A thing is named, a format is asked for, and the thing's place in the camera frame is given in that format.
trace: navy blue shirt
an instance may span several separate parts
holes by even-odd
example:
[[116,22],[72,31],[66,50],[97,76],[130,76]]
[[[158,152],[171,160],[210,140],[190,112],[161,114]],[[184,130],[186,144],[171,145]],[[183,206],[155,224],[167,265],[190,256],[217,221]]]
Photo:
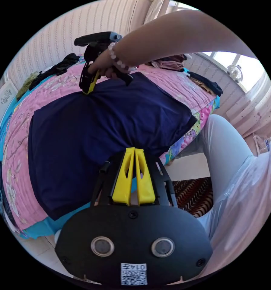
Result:
[[128,147],[159,157],[196,122],[190,109],[142,73],[107,80],[89,95],[61,97],[35,111],[28,160],[34,194],[54,220],[91,200],[102,164]]

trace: small fan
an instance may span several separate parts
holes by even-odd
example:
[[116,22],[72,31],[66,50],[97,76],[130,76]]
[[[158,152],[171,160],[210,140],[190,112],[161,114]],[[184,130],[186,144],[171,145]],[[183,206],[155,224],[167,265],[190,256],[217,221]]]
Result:
[[243,74],[240,65],[236,66],[230,65],[227,68],[228,68],[227,74],[229,74],[235,80],[236,83],[239,83],[243,80]]

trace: qr code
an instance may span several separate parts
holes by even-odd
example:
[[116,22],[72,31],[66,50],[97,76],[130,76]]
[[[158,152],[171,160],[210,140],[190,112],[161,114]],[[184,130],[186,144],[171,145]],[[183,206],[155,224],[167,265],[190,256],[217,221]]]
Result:
[[147,285],[147,264],[121,263],[122,285]]

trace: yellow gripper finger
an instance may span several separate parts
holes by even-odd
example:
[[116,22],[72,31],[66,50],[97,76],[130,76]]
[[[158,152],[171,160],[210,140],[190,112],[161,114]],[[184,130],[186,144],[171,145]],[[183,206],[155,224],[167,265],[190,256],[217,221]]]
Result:
[[156,197],[143,149],[135,149],[135,170],[139,205],[154,203]]
[[88,90],[88,93],[87,94],[90,94],[93,90],[94,90],[94,86],[98,80],[98,77],[99,77],[99,70],[96,72],[90,86],[89,86],[89,90]]
[[117,177],[114,192],[112,195],[113,202],[130,205],[130,194],[132,190],[133,163],[135,158],[135,148],[126,148],[123,162]]

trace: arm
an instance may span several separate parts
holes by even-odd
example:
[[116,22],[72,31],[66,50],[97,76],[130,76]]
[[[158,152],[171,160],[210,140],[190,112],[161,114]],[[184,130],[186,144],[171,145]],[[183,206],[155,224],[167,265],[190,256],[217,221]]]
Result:
[[[183,10],[166,14],[122,38],[114,52],[128,66],[140,65],[176,54],[201,51],[227,51],[255,57],[231,30],[201,11]],[[111,66],[108,53],[102,53],[91,70]]]

